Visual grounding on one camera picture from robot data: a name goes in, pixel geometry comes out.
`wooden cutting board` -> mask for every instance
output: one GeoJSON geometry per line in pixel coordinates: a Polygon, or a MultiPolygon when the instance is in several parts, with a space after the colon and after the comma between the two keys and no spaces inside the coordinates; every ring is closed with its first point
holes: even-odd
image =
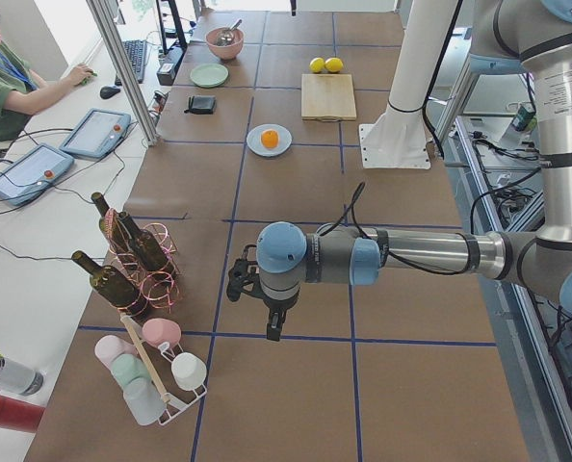
{"type": "Polygon", "coordinates": [[[303,74],[301,117],[320,120],[356,120],[350,74],[303,74]]]}

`computer mouse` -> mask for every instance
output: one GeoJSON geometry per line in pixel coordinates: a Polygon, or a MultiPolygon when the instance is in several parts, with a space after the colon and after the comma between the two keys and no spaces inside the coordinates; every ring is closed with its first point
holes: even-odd
{"type": "Polygon", "coordinates": [[[102,87],[100,89],[100,98],[109,99],[119,93],[121,89],[119,87],[102,87]]]}

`lanyard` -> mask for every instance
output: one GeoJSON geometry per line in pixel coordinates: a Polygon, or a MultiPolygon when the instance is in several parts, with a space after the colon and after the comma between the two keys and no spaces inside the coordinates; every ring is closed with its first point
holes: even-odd
{"type": "Polygon", "coordinates": [[[6,58],[6,56],[4,56],[1,53],[1,51],[0,51],[0,60],[3,62],[3,64],[0,63],[0,69],[4,70],[9,75],[12,75],[12,77],[15,77],[21,82],[25,83],[25,85],[28,85],[32,91],[38,88],[36,84],[34,84],[31,80],[29,80],[29,77],[27,77],[20,70],[18,70],[18,68],[14,64],[12,64],[10,60],[6,58]]]}

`person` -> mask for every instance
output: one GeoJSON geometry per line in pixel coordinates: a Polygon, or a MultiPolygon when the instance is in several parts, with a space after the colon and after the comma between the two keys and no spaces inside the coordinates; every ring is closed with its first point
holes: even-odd
{"type": "Polygon", "coordinates": [[[0,31],[0,141],[16,139],[31,116],[51,107],[93,75],[86,64],[47,83],[2,40],[0,31]]]}

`tablet device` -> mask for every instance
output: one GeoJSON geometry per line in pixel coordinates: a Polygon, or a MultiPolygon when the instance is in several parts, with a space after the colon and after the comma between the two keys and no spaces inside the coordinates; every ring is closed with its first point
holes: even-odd
{"type": "Polygon", "coordinates": [[[74,158],[68,154],[48,144],[39,144],[0,173],[0,197],[12,205],[34,200],[72,164],[74,158]]]}
{"type": "Polygon", "coordinates": [[[117,146],[131,119],[129,114],[91,109],[59,148],[74,157],[102,159],[117,146]]]}

